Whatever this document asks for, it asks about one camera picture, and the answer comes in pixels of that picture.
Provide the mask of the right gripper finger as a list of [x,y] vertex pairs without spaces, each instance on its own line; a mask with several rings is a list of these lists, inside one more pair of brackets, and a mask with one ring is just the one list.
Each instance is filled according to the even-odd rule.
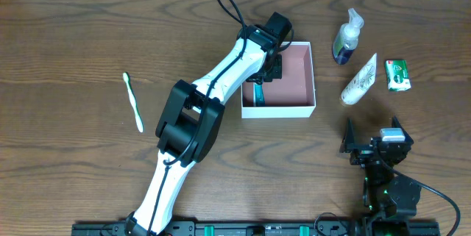
[[413,144],[414,143],[414,140],[411,138],[411,136],[407,133],[407,131],[402,127],[402,125],[400,124],[400,122],[398,121],[397,117],[396,116],[393,116],[392,117],[392,127],[393,128],[398,128],[398,129],[401,129],[404,136],[405,136],[405,142],[406,143],[409,143],[409,144]]
[[350,118],[347,119],[347,125],[343,140],[340,145],[340,153],[351,153],[355,149],[355,135],[353,123]]

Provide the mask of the teal toothpaste tube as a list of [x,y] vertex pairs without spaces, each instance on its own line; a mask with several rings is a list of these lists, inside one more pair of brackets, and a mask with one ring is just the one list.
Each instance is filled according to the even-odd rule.
[[255,107],[264,107],[266,105],[265,98],[263,94],[263,86],[262,84],[254,83],[254,106]]

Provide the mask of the green white toothbrush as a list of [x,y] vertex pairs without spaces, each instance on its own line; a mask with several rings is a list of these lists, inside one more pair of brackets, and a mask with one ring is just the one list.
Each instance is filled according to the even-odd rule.
[[143,124],[143,121],[141,119],[140,113],[138,111],[138,105],[137,105],[137,101],[136,101],[136,98],[135,98],[135,94],[133,93],[132,86],[130,84],[130,75],[127,72],[124,72],[122,74],[122,76],[123,76],[124,83],[127,87],[127,93],[128,93],[128,97],[129,97],[129,100],[130,100],[130,105],[131,105],[131,107],[133,109],[133,112],[134,112],[137,129],[140,133],[143,133],[144,132],[144,124]]

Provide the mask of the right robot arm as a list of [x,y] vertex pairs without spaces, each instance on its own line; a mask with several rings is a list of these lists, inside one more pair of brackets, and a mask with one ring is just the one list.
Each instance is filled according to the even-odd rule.
[[411,178],[394,174],[393,167],[402,162],[413,139],[393,117],[389,128],[380,130],[368,144],[355,141],[353,123],[347,120],[341,153],[350,155],[350,164],[365,171],[363,204],[369,213],[362,215],[351,235],[410,235],[408,219],[417,214],[421,187]]

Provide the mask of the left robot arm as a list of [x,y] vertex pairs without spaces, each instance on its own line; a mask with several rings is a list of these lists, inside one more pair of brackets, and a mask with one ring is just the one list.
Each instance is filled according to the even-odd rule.
[[225,104],[244,82],[263,84],[282,77],[283,41],[292,24],[274,12],[264,24],[243,26],[232,51],[192,83],[178,81],[155,131],[157,167],[141,206],[126,219],[126,235],[159,235],[191,168],[216,141]]

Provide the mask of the green soap bar pack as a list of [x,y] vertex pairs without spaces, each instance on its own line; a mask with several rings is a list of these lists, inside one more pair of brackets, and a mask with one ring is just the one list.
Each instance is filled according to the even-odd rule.
[[385,61],[385,71],[389,91],[406,91],[411,88],[405,60]]

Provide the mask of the white leaf-print lotion tube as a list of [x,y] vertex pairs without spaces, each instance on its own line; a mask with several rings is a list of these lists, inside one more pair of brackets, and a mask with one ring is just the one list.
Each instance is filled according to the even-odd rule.
[[375,83],[377,70],[377,54],[373,54],[370,60],[354,76],[345,89],[341,92],[340,100],[343,105],[354,105],[366,94]]

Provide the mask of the white box pink interior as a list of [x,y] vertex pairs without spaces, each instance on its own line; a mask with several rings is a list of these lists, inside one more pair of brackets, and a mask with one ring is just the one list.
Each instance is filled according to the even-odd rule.
[[309,42],[293,42],[282,56],[282,78],[261,85],[265,105],[255,103],[255,85],[241,86],[242,118],[308,118],[316,108],[314,64]]

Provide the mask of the clear pump soap bottle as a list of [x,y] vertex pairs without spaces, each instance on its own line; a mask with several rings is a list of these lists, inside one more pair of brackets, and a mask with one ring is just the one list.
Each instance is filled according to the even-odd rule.
[[364,26],[363,18],[354,8],[348,10],[349,21],[342,24],[332,45],[334,61],[339,65],[346,64],[358,46],[361,28]]

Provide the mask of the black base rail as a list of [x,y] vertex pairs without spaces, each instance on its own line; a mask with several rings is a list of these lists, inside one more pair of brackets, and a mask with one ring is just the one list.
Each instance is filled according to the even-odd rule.
[[[440,236],[437,222],[375,222],[375,235]],[[314,236],[365,235],[365,229],[352,221],[323,218],[316,223],[202,223],[172,221],[163,236]]]

